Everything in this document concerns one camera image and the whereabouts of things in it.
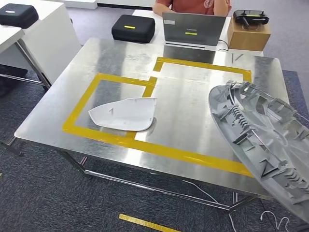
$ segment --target orange shirt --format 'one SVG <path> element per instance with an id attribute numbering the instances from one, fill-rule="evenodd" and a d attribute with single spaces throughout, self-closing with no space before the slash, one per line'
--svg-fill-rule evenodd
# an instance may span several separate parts
<path id="1" fill-rule="evenodd" d="M 231 10 L 230 0 L 225 0 Z M 155 0 L 155 2 L 170 7 L 173 2 L 173 9 L 179 13 L 195 13 L 213 15 L 214 0 Z"/>

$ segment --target gray plastic part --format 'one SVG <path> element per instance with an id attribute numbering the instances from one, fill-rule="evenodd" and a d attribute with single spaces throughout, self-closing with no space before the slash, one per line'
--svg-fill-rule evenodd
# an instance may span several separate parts
<path id="1" fill-rule="evenodd" d="M 210 93 L 216 124 L 261 185 L 309 223 L 309 130 L 292 106 L 249 82 Z"/>

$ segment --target wall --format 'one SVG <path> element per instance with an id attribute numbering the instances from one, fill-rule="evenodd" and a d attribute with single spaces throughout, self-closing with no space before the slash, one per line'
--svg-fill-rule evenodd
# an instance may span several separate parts
<path id="1" fill-rule="evenodd" d="M 155 3 L 155 0 L 97 0 L 96 3 L 152 7 Z"/>
<path id="2" fill-rule="evenodd" d="M 63 2 L 66 7 L 96 9 L 97 7 L 96 0 L 47 0 Z"/>

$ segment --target yellow tape outline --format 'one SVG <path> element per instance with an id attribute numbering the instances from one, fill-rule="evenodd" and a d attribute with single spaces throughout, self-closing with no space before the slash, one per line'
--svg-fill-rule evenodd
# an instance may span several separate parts
<path id="1" fill-rule="evenodd" d="M 165 57 L 157 58 L 157 62 L 155 63 L 154 67 L 154 71 L 160 72 L 162 69 L 162 66 L 164 63 L 179 64 L 179 65 L 197 67 L 197 68 L 204 68 L 204 69 L 212 69 L 212 70 L 225 71 L 225 72 L 229 72 L 229 73 L 238 73 L 238 74 L 243 75 L 243 81 L 251 82 L 251 71 L 250 70 L 221 66 L 221 65 L 216 65 L 216 64 L 207 64 L 207 63 L 200 63 L 200 62 L 194 62 L 194 61 L 181 60 L 181 59 L 165 58 Z"/>
<path id="2" fill-rule="evenodd" d="M 124 220 L 124 221 L 129 221 L 129 222 L 132 222 L 132 223 L 135 223 L 135 224 L 138 224 L 141 226 L 145 226 L 145 227 L 148 227 L 148 228 L 151 228 L 151 229 L 158 230 L 158 231 L 161 231 L 161 232 L 180 232 L 180 231 L 176 231 L 176 230 L 170 229 L 170 228 L 165 227 L 165 226 L 161 226 L 161 225 L 158 225 L 158 224 L 155 224 L 155 223 L 151 223 L 148 221 L 144 221 L 144 220 L 138 219 L 136 217 L 127 216 L 124 214 L 119 214 L 119 219 Z"/>
<path id="3" fill-rule="evenodd" d="M 232 67 L 225 67 L 213 64 L 206 64 L 200 62 L 193 62 L 193 61 L 185 61 L 185 60 L 178 60 L 178 59 L 171 59 L 171 58 L 161 58 L 158 57 L 156 64 L 154 67 L 154 71 L 161 71 L 164 63 L 173 63 L 173 64 L 180 64 L 180 65 L 187 65 L 193 67 L 200 67 L 207 69 L 214 69 L 214 70 L 221 70 L 225 72 L 231 73 L 242 73 L 243 80 L 251 81 L 251 72 L 232 68 Z M 226 160 L 217 157 L 212 157 L 208 155 L 201 155 L 194 152 L 189 152 L 185 150 L 180 150 L 176 148 L 152 144 L 144 141 L 135 140 L 134 137 L 136 132 L 128 131 L 125 136 L 119 136 L 111 133 L 106 133 L 103 131 L 93 130 L 89 128 L 84 128 L 81 126 L 75 126 L 75 122 L 81 112 L 81 110 L 86 105 L 88 99 L 91 94 L 95 90 L 95 88 L 101 80 L 105 81 L 112 81 L 112 82 L 119 82 L 124 84 L 132 84 L 138 86 L 144 86 L 145 91 L 143 97 L 150 97 L 154 90 L 157 78 L 150 77 L 149 80 L 139 80 L 139 79 L 132 79 L 127 77 L 120 77 L 109 74 L 96 74 L 93 80 L 88 86 L 88 88 L 83 94 L 83 96 L 76 104 L 73 111 L 63 123 L 63 131 L 71 133 L 73 135 L 78 135 L 81 137 L 85 137 L 88 139 L 93 139 L 100 142 L 109 143 L 112 145 L 118 145 L 127 148 L 136 149 L 144 152 L 148 152 L 151 154 L 155 154 L 159 156 L 163 156 L 170 159 L 176 159 L 184 162 L 190 162 L 194 164 L 198 164 L 206 167 L 210 167 L 214 169 L 219 169 L 227 172 L 236 173 L 246 175 L 249 177 L 253 177 L 249 173 L 244 165 L 239 162 Z"/>

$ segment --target yellow label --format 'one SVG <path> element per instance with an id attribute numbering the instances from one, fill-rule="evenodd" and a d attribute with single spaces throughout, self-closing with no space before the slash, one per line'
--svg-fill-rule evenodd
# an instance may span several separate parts
<path id="1" fill-rule="evenodd" d="M 197 33 L 194 32 L 185 32 L 186 35 L 197 35 Z"/>
<path id="2" fill-rule="evenodd" d="M 127 26 L 127 25 L 125 25 L 124 27 L 125 27 L 125 28 L 130 28 L 130 29 L 135 29 L 135 27 L 132 27 L 132 26 Z"/>

